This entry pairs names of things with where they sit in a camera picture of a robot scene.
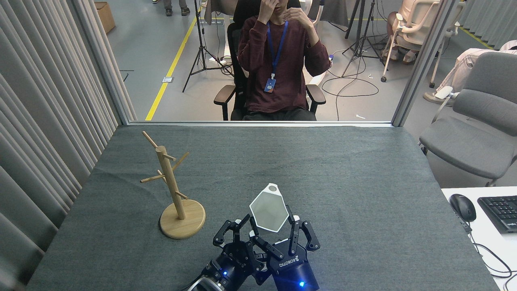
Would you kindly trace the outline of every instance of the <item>table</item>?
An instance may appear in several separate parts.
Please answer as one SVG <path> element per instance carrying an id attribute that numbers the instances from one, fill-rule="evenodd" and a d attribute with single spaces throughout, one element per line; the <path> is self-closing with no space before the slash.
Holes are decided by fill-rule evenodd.
<path id="1" fill-rule="evenodd" d="M 445 188 L 442 189 L 442 192 L 447 199 L 449 199 L 452 194 L 458 193 L 472 201 L 476 208 L 477 216 L 476 220 L 470 223 L 475 242 L 487 246 L 512 270 L 517 270 L 517 234 L 500 234 L 477 202 L 479 197 L 516 195 L 517 187 Z M 487 252 L 483 254 L 483 258 L 489 266 L 494 267 L 501 265 L 492 255 Z M 494 281 L 501 290 L 506 280 L 507 279 L 494 278 Z M 517 278 L 512 279 L 508 287 L 510 290 L 517 290 Z"/>
<path id="2" fill-rule="evenodd" d="M 158 229 L 171 198 L 163 182 L 139 182 L 159 168 L 143 130 L 169 155 L 190 151 L 175 177 L 206 210 L 191 238 Z M 404 128 L 153 125 L 115 131 L 27 289 L 179 290 L 220 254 L 211 242 L 224 221 L 249 213 L 269 182 L 312 223 L 322 291 L 497 290 Z M 241 290 L 276 288 L 248 279 Z"/>

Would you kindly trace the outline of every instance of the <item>black office chair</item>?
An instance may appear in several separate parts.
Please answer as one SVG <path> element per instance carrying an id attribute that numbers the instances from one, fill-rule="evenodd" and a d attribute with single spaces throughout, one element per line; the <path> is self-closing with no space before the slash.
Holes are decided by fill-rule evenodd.
<path id="1" fill-rule="evenodd" d="M 244 75 L 242 68 L 237 60 L 237 52 L 239 49 L 240 30 L 244 22 L 255 15 L 259 15 L 261 0 L 239 0 L 235 7 L 233 16 L 234 23 L 228 26 L 228 46 L 230 48 L 230 56 L 232 57 L 232 67 L 235 85 L 224 86 L 216 95 L 214 103 L 222 106 L 223 120 L 228 120 L 228 102 L 235 95 L 235 105 L 230 116 L 231 120 L 242 120 L 242 117 L 248 112 L 246 108 L 246 89 L 248 78 Z M 287 7 L 301 7 L 298 0 L 289 0 Z M 325 104 L 325 96 L 317 85 L 309 84 L 306 86 L 307 93 L 311 98 L 311 112 L 316 113 L 317 106 Z"/>

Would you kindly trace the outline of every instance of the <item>light stand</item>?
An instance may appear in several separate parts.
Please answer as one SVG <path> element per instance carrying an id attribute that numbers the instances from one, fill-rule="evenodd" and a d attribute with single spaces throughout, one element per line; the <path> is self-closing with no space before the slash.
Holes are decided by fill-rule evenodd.
<path id="1" fill-rule="evenodd" d="M 352 26 L 352 22 L 353 22 L 353 19 L 355 17 L 355 13 L 357 11 L 357 6 L 359 6 L 359 2 L 360 2 L 361 6 L 359 8 L 359 22 L 358 22 L 358 26 L 357 26 L 357 40 L 350 47 L 348 47 L 346 50 L 344 50 L 342 52 L 342 54 L 345 54 L 345 52 L 347 52 L 348 50 L 352 50 L 354 52 L 354 54 L 350 58 L 350 61 L 349 61 L 348 65 L 346 66 L 346 68 L 348 68 L 348 66 L 350 65 L 351 62 L 353 62 L 354 60 L 356 60 L 356 59 L 358 59 L 360 57 L 370 57 L 370 58 L 373 58 L 373 59 L 379 59 L 379 61 L 384 65 L 381 56 L 375 50 L 375 48 L 373 47 L 373 44 L 370 42 L 370 40 L 366 36 L 366 34 L 368 33 L 368 26 L 370 25 L 370 21 L 373 21 L 373 8 L 375 6 L 375 0 L 372 0 L 372 4 L 370 6 L 370 13 L 368 14 L 368 20 L 366 21 L 366 29 L 364 30 L 364 34 L 362 36 L 360 36 L 361 35 L 361 29 L 362 29 L 362 18 L 363 18 L 363 15 L 364 15 L 364 3 L 365 3 L 365 1 L 366 0 L 356 0 L 355 6 L 354 6 L 354 11 L 352 12 L 352 17 L 350 19 L 349 27 Z M 348 32 L 346 33 L 345 38 L 348 38 L 349 34 L 350 34 L 350 30 L 348 30 Z M 370 47 L 375 52 L 376 56 L 363 55 L 363 47 L 364 47 L 364 42 L 365 41 L 367 41 L 370 44 Z"/>
<path id="2" fill-rule="evenodd" d="M 189 73 L 189 76 L 187 77 L 187 81 L 185 82 L 185 86 L 183 86 L 183 90 L 182 90 L 182 93 L 185 92 L 185 88 L 187 87 L 187 83 L 189 82 L 189 79 L 190 79 L 190 76 L 192 75 L 195 75 L 199 72 L 203 72 L 203 71 L 206 71 L 206 70 L 219 70 L 221 68 L 208 68 L 206 66 L 206 60 L 205 60 L 205 55 L 206 54 L 209 54 L 211 57 L 214 58 L 214 60 L 216 60 L 216 62 L 226 71 L 228 72 L 228 74 L 232 75 L 233 77 L 233 73 L 230 72 L 226 67 L 223 66 L 223 64 L 219 61 L 219 59 L 214 56 L 213 54 L 211 54 L 207 49 L 206 49 L 206 46 L 203 45 L 203 41 L 201 40 L 201 28 L 200 28 L 200 21 L 199 21 L 199 14 L 200 12 L 198 11 L 197 9 L 197 0 L 194 0 L 194 7 L 195 7 L 195 20 L 196 20 L 196 24 L 197 24 L 197 35 L 199 36 L 199 51 L 197 52 L 197 55 L 194 59 L 194 63 L 192 64 L 192 68 L 190 69 L 190 73 Z M 192 72 L 194 71 L 194 66 L 196 65 L 196 63 L 199 62 L 199 60 L 201 59 L 201 62 L 203 63 L 203 68 L 202 69 L 199 69 L 195 72 Z"/>

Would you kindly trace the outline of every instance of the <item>wooden mug tree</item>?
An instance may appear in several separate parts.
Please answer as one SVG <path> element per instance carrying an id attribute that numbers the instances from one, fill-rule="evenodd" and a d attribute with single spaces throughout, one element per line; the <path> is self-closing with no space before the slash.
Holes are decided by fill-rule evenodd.
<path id="1" fill-rule="evenodd" d="M 179 164 L 187 157 L 189 152 L 186 152 L 174 166 L 171 166 L 171 160 L 176 161 L 176 158 L 169 156 L 164 146 L 156 145 L 146 132 L 142 133 L 153 147 L 155 147 L 158 161 L 160 162 L 163 172 L 157 170 L 157 176 L 140 180 L 140 183 L 163 179 L 169 188 L 169 192 L 171 192 L 173 200 L 173 203 L 165 208 L 160 217 L 160 228 L 166 236 L 173 239 L 184 239 L 193 236 L 203 227 L 203 224 L 205 224 L 205 209 L 199 202 L 189 199 L 179 191 L 173 173 Z"/>

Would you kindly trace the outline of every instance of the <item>black keyboard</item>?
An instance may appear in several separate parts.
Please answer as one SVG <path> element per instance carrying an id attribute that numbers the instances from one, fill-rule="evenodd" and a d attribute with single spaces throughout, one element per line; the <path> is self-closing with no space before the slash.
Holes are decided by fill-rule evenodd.
<path id="1" fill-rule="evenodd" d="M 501 234 L 517 232 L 517 195 L 481 197 L 478 203 Z"/>

